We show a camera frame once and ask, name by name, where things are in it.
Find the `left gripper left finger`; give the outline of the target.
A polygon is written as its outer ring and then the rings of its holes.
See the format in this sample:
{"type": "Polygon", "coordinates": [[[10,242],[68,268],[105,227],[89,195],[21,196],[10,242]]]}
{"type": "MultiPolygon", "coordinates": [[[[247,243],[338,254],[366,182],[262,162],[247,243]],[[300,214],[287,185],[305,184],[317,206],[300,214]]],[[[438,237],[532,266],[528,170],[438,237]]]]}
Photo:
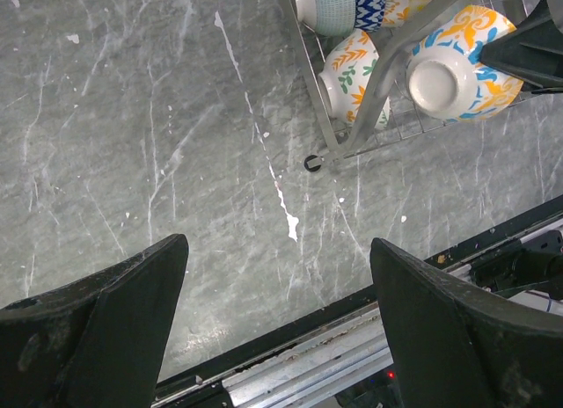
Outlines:
{"type": "Polygon", "coordinates": [[[148,407],[185,277],[173,234],[1,310],[3,407],[148,407]]]}

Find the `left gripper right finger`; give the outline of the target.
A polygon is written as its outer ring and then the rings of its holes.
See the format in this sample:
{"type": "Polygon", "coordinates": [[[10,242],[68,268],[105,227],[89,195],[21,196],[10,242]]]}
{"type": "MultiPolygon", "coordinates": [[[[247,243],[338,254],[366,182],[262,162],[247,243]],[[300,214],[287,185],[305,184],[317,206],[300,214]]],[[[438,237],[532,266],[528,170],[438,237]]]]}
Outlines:
{"type": "Polygon", "coordinates": [[[562,318],[380,238],[370,268],[406,407],[560,407],[562,318]]]}

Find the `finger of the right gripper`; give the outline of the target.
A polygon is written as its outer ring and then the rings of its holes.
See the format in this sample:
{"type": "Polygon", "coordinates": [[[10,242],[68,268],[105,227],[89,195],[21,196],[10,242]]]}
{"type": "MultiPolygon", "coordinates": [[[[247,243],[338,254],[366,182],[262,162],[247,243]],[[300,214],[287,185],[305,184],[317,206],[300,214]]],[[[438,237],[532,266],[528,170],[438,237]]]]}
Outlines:
{"type": "Polygon", "coordinates": [[[562,32],[548,1],[540,0],[513,32],[485,44],[479,61],[524,81],[526,91],[561,91],[562,32]]]}

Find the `blue orange floral bowl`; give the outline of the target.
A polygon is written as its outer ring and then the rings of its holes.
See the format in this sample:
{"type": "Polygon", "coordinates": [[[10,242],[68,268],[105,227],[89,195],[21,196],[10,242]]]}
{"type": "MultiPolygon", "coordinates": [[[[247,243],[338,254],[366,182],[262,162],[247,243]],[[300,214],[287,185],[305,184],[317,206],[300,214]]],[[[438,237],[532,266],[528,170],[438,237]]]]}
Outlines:
{"type": "Polygon", "coordinates": [[[483,47],[516,30],[498,11],[468,5],[415,46],[407,90],[426,115],[447,121],[485,120],[509,106],[523,81],[479,61],[483,47]]]}

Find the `orange flower green bowl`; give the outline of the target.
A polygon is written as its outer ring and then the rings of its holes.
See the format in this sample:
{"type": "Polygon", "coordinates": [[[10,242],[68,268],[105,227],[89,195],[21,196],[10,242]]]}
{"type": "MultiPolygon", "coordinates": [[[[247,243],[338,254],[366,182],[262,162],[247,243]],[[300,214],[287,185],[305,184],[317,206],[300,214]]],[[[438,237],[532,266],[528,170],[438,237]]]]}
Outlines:
{"type": "Polygon", "coordinates": [[[402,26],[409,12],[410,0],[385,0],[383,27],[402,26]]]}

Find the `orange leaf pattern bowl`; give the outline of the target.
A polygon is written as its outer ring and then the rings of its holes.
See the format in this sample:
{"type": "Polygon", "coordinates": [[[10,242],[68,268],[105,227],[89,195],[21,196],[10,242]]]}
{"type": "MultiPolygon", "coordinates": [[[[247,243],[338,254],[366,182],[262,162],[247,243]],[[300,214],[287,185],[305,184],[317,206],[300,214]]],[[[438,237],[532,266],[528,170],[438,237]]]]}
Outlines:
{"type": "Polygon", "coordinates": [[[317,75],[327,114],[352,126],[357,118],[379,55],[370,36],[360,29],[337,45],[317,75]]]}

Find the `teal dotted grey bowl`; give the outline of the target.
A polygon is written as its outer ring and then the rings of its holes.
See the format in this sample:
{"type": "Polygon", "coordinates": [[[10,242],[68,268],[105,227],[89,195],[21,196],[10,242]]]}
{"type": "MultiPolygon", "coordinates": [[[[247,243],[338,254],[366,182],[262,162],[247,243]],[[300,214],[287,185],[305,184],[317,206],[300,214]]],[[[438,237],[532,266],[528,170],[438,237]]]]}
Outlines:
{"type": "Polygon", "coordinates": [[[355,0],[293,0],[296,18],[315,33],[343,36],[354,29],[355,0]]]}

